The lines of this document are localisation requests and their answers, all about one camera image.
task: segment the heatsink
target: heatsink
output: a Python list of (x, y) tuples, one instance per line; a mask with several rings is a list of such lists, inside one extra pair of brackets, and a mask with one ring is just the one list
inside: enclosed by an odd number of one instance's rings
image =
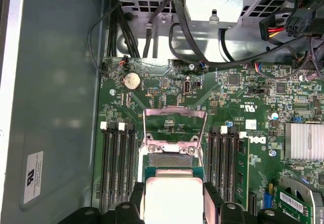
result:
[(294, 160), (324, 160), (324, 125), (286, 124), (285, 157)]

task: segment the power cable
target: power cable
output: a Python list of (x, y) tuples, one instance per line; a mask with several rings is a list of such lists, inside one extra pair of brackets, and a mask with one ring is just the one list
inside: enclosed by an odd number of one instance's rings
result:
[(91, 38), (92, 38), (92, 32), (93, 32), (93, 29), (98, 25), (100, 24), (101, 21), (103, 21), (104, 19), (106, 19), (108, 16), (111, 15), (111, 13), (116, 10), (122, 3), (121, 2), (118, 2), (116, 3), (108, 12), (106, 12), (103, 16), (100, 17), (100, 19), (98, 21), (96, 21), (96, 23), (94, 23), (89, 31), (88, 31), (88, 36), (87, 36), (87, 47), (88, 47), (88, 52), (89, 52), (89, 56), (90, 56), (90, 60), (92, 62), (92, 64), (94, 65), (94, 67), (96, 68), (96, 70), (102, 74), (105, 74), (105, 75), (109, 75), (110, 73), (112, 73), (113, 71), (115, 71), (119, 65), (113, 67), (110, 71), (104, 71), (102, 70), (99, 65), (97, 64), (96, 62), (96, 59), (95, 59), (95, 56), (93, 54), (93, 50), (92, 50), (92, 44), (91, 44)]

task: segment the gray metal panel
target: gray metal panel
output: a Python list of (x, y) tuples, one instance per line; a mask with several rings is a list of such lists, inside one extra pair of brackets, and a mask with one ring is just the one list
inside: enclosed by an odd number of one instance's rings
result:
[[(2, 223), (57, 223), (91, 204), (97, 80), (86, 35), (101, 4), (24, 0)], [(23, 204), (27, 156), (40, 151), (40, 195)]]

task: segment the microchip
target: microchip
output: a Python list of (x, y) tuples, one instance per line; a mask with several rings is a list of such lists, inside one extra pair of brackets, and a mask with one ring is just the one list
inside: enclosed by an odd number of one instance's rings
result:
[(200, 87), (200, 85), (201, 85), (201, 82), (200, 81), (195, 81), (193, 83), (193, 86), (195, 86), (195, 87)]
[(218, 105), (218, 103), (217, 103), (217, 101), (211, 101), (211, 106), (217, 106)]
[(324, 185), (324, 174), (318, 175), (318, 184)]
[(238, 75), (237, 74), (230, 74), (228, 76), (228, 84), (233, 86), (238, 86)]
[(217, 109), (211, 109), (210, 113), (213, 114), (213, 115), (217, 115)]
[(320, 101), (315, 101), (314, 102), (314, 107), (320, 108)]
[(276, 93), (277, 94), (285, 94), (286, 93), (286, 87), (287, 87), (287, 84), (277, 83)]
[(278, 128), (279, 127), (279, 122), (273, 120), (273, 121), (271, 121), (271, 126), (272, 126), (272, 128)]

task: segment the label sticker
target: label sticker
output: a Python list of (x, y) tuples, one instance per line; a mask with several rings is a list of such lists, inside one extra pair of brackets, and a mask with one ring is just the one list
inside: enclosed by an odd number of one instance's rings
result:
[(24, 204), (41, 193), (43, 154), (44, 152), (38, 152), (27, 158)]
[(246, 119), (245, 120), (245, 129), (257, 129), (257, 121), (254, 119)]
[(290, 198), (288, 195), (285, 195), (284, 193), (280, 193), (280, 199), (285, 201), (290, 206), (294, 207), (296, 210), (304, 213), (304, 207), (302, 204), (299, 204), (297, 201)]

